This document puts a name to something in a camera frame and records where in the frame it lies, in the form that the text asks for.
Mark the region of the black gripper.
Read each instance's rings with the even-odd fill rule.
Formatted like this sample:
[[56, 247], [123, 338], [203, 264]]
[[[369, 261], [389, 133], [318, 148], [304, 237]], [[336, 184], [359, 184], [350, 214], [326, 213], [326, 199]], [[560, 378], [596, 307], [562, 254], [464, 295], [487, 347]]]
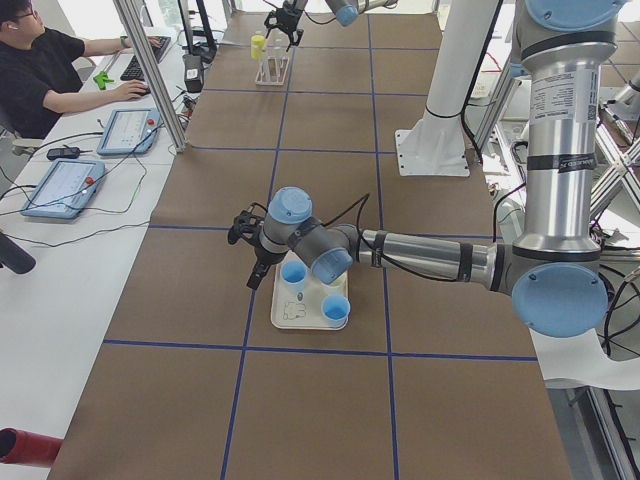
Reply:
[[283, 4], [268, 13], [264, 21], [265, 37], [268, 38], [275, 28], [286, 33], [288, 46], [286, 51], [297, 47], [303, 36], [303, 30], [297, 29], [300, 19], [300, 11], [292, 4]]
[[[228, 230], [229, 245], [235, 245], [240, 240], [244, 240], [254, 248], [263, 248], [260, 234], [264, 225], [265, 216], [256, 214], [254, 212], [256, 207], [266, 212], [265, 206], [257, 202], [252, 202], [234, 218], [233, 224]], [[267, 273], [268, 262], [264, 258], [257, 257], [247, 280], [247, 287], [250, 289], [258, 289]]]

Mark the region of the operator right hand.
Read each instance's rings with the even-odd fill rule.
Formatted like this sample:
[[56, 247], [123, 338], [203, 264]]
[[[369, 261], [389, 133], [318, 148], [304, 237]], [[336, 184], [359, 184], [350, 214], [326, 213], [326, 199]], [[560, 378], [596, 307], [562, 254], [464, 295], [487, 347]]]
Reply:
[[148, 86], [140, 80], [124, 82], [113, 91], [114, 99], [117, 102], [140, 99], [144, 96], [139, 96], [136, 92], [140, 89], [144, 89], [145, 87]]

